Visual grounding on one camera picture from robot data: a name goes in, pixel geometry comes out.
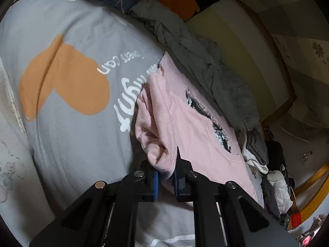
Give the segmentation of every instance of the gray blanket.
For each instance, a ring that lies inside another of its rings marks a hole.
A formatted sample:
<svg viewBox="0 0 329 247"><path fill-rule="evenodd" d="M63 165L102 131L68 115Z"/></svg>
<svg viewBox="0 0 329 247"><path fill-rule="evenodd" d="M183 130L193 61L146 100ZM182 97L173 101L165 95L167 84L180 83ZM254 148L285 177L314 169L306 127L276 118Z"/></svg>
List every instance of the gray blanket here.
<svg viewBox="0 0 329 247"><path fill-rule="evenodd" d="M169 47L188 72L215 100L231 126L259 129L256 101L246 84L220 60L218 45L191 34L182 19L154 0L141 0L131 14L144 21L158 41Z"/></svg>

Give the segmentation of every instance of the folded pink garment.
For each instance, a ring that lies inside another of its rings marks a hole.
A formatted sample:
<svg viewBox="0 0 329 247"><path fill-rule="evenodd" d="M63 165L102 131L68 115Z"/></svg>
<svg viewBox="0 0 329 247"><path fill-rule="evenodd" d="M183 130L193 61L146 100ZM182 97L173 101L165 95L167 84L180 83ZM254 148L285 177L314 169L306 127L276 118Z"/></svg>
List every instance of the folded pink garment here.
<svg viewBox="0 0 329 247"><path fill-rule="evenodd" d="M163 180L182 159L211 181L235 181L257 200L233 129L218 116L166 53L140 93L136 137Z"/></svg>

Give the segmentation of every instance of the orange heart print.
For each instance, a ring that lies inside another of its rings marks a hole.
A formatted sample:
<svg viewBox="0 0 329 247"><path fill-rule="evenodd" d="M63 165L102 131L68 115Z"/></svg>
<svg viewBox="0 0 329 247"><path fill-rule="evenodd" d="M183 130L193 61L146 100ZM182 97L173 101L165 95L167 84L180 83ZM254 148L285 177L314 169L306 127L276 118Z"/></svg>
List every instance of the orange heart print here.
<svg viewBox="0 0 329 247"><path fill-rule="evenodd" d="M104 110L110 100L110 83L97 68L93 59L65 44L63 35L58 35L30 62L20 80L19 100L27 121L37 117L53 89L82 114Z"/></svg>

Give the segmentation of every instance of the silver screw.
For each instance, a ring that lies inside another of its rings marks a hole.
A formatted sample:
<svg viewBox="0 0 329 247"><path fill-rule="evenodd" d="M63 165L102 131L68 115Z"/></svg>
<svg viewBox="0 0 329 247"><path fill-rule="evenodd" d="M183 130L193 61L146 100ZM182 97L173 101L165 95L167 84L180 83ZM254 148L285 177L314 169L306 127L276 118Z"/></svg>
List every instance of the silver screw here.
<svg viewBox="0 0 329 247"><path fill-rule="evenodd" d="M189 171L189 177L198 177L198 173L194 171Z"/></svg>
<svg viewBox="0 0 329 247"><path fill-rule="evenodd" d="M226 185L230 189L235 189L236 188L236 182L234 182L234 181L228 181L228 182L226 182Z"/></svg>
<svg viewBox="0 0 329 247"><path fill-rule="evenodd" d="M95 183L95 188L104 188L105 182L104 181L98 181Z"/></svg>
<svg viewBox="0 0 329 247"><path fill-rule="evenodd" d="M136 176L136 177L143 177L144 176L144 172L143 171L136 171L136 172L134 172L134 176Z"/></svg>

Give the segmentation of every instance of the bed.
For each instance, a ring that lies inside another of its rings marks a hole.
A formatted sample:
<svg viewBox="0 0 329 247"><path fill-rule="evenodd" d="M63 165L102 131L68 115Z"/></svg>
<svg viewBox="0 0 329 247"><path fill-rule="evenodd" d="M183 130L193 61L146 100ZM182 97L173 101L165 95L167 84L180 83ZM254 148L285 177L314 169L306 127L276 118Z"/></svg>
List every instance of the bed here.
<svg viewBox="0 0 329 247"><path fill-rule="evenodd" d="M92 1L21 0L1 21L0 37L3 68L55 214L96 181L120 181L147 158L134 137L135 102L169 49L143 22ZM264 206L260 175L246 171ZM186 225L193 224L192 208L168 190L161 188L154 204L141 203L138 215L137 246L194 244L194 226Z"/></svg>

